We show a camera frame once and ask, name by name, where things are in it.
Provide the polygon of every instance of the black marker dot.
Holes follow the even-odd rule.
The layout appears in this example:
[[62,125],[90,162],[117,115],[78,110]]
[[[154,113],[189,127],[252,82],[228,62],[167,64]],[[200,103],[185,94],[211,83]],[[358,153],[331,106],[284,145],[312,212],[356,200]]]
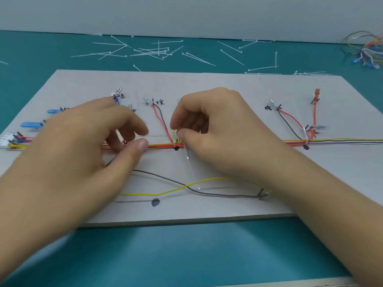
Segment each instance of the black marker dot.
[[152,206],[157,206],[160,204],[160,200],[158,198],[155,198],[152,200]]

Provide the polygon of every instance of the white connector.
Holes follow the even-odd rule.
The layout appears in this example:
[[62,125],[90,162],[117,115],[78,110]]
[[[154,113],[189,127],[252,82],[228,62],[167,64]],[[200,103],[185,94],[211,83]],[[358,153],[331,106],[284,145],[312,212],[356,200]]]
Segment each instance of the white connector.
[[17,135],[16,133],[5,133],[0,138],[0,149],[7,149],[9,148],[8,145],[10,144],[9,141],[17,141],[14,135]]

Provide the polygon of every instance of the white wall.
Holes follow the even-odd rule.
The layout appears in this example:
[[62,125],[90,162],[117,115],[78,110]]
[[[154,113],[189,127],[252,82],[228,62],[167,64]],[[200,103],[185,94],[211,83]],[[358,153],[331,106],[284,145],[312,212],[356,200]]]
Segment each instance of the white wall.
[[383,0],[0,0],[0,29],[305,42],[383,34]]

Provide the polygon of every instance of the teal tabletop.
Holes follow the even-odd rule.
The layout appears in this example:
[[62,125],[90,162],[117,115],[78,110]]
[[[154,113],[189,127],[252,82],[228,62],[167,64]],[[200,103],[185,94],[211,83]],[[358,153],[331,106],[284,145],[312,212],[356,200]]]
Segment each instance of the teal tabletop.
[[[345,58],[337,44],[220,40],[222,44],[214,39],[115,37],[127,46],[100,59],[103,55],[91,53],[118,49],[113,45],[118,44],[117,39],[110,35],[0,31],[0,130],[57,69],[245,73],[273,66],[275,52],[278,67],[257,72],[340,75],[383,110],[383,87],[378,82],[381,71],[352,65],[352,58]],[[174,50],[183,48],[164,60],[131,56],[137,54],[135,48],[180,40],[167,43]],[[238,49],[242,53],[227,45],[242,47]],[[208,287],[348,275],[298,218],[278,218],[81,228],[36,253],[2,286]]]

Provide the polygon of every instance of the tangled wires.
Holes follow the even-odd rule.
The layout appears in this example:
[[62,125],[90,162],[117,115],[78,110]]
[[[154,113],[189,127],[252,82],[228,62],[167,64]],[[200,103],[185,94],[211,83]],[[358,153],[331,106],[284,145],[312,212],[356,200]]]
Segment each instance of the tangled wires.
[[[364,46],[351,44],[351,40],[363,37],[370,37],[372,41]],[[383,36],[379,37],[369,31],[361,30],[349,34],[342,40],[341,44],[343,53],[347,56],[357,56],[352,63],[361,62],[363,66],[366,65],[374,69],[378,69],[379,65],[383,63]],[[346,46],[352,47],[354,50],[347,52]]]

